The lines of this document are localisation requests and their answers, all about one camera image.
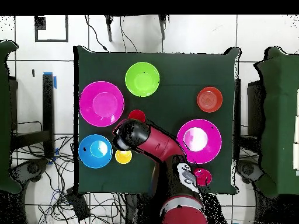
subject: table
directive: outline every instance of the table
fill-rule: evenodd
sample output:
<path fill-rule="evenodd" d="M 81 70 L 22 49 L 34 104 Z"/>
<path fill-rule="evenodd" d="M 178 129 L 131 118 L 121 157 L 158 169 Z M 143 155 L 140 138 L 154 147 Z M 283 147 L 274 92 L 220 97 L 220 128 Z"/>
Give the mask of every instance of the table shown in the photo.
<path fill-rule="evenodd" d="M 112 142 L 112 130 L 117 123 L 128 117 L 134 109 L 142 110 L 148 120 L 176 136 L 181 126 L 195 118 L 211 121 L 217 126 L 222 137 L 219 154 L 209 163 L 196 165 L 209 170 L 213 180 L 201 191 L 207 193 L 235 194 L 231 185 L 232 130 L 234 110 L 234 66 L 239 49 L 227 50 L 219 54 L 145 54 L 124 52 L 90 52 L 83 47 L 74 47 L 75 54 L 75 119 L 74 134 L 79 128 L 79 137 L 74 140 L 74 148 L 88 135 L 100 134 Z M 160 74 L 157 91 L 148 97 L 137 97 L 126 88 L 124 77 L 132 64 L 149 62 Z M 116 85 L 124 96 L 124 111 L 120 119 L 108 127 L 94 127 L 79 114 L 79 94 L 90 83 L 107 81 Z M 205 113 L 197 105 L 197 94 L 206 86 L 215 86 L 223 96 L 220 109 Z M 101 169 L 86 167 L 80 159 L 75 159 L 75 182 L 80 193 L 146 193 L 150 189 L 155 163 L 148 157 L 133 152 L 128 164 L 119 164 L 113 157 Z"/>

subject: black chair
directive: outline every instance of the black chair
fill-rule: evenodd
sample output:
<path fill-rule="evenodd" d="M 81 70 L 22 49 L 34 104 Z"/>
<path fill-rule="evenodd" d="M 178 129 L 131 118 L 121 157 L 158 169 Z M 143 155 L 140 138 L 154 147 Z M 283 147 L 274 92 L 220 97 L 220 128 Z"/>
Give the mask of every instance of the black chair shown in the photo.
<path fill-rule="evenodd" d="M 110 42 L 112 42 L 111 23 L 113 21 L 114 16 L 121 17 L 121 16 L 140 16 L 140 15 L 105 15 L 107 31 L 108 31 L 108 38 L 109 38 Z M 162 39 L 164 40 L 165 39 L 164 24 L 166 22 L 166 15 L 158 15 L 158 16 L 159 16 Z"/>

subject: blue plate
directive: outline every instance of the blue plate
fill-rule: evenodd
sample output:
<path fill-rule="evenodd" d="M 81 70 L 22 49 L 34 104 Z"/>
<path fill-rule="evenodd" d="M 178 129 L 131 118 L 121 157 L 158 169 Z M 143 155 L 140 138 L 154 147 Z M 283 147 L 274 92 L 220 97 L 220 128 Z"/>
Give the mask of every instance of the blue plate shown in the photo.
<path fill-rule="evenodd" d="M 85 166 L 99 169 L 107 165 L 112 158 L 112 146 L 107 138 L 101 135 L 90 135 L 79 145 L 79 157 Z"/>

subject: plate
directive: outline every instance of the plate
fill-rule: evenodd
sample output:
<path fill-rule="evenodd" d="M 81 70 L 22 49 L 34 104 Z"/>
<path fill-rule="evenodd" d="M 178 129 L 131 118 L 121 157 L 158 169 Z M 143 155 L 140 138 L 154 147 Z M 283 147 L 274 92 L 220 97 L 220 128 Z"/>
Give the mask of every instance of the plate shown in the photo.
<path fill-rule="evenodd" d="M 85 166 L 99 169 L 106 166 L 112 158 L 112 146 L 107 138 L 101 135 L 90 135 L 79 145 L 79 157 Z"/>
<path fill-rule="evenodd" d="M 222 94 L 215 87 L 205 87 L 197 95 L 197 104 L 207 113 L 217 111 L 222 105 Z"/>
<path fill-rule="evenodd" d="M 122 115 L 124 97 L 119 88 L 110 82 L 93 82 L 82 91 L 79 108 L 86 122 L 97 127 L 107 127 Z"/>
<path fill-rule="evenodd" d="M 177 140 L 190 163 L 210 162 L 221 149 L 220 132 L 207 120 L 196 119 L 185 123 L 178 132 Z"/>
<path fill-rule="evenodd" d="M 135 96 L 146 97 L 153 94 L 160 81 L 160 75 L 156 67 L 147 62 L 133 64 L 127 71 L 126 86 Z"/>

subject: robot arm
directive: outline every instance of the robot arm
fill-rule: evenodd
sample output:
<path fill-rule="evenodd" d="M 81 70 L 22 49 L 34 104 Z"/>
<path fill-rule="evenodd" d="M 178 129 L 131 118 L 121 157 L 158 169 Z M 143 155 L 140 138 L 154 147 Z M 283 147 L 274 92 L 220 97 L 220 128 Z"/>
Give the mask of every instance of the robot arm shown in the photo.
<path fill-rule="evenodd" d="M 195 176 L 176 140 L 135 119 L 120 122 L 113 134 L 118 150 L 131 149 L 159 163 L 155 202 L 162 224 L 207 224 Z"/>
<path fill-rule="evenodd" d="M 171 137 L 138 120 L 123 120 L 113 133 L 113 145 L 121 151 L 132 149 L 161 162 L 173 155 L 185 155 L 180 145 Z"/>

